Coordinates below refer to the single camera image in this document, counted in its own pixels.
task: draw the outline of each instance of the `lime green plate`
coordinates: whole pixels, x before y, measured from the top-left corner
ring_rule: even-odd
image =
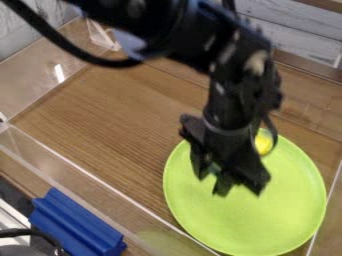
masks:
[[[284,254],[310,239],[324,220],[325,184],[304,151],[280,136],[264,163],[272,182],[261,196],[236,186],[222,198],[212,194],[214,175],[204,181],[194,175],[188,142],[167,161],[165,194],[171,212],[193,237],[226,254]]]

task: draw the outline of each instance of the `blue block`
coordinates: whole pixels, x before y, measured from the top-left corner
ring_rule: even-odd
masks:
[[[51,234],[73,256],[119,256],[127,245],[123,235],[89,210],[53,188],[35,199],[30,222]]]

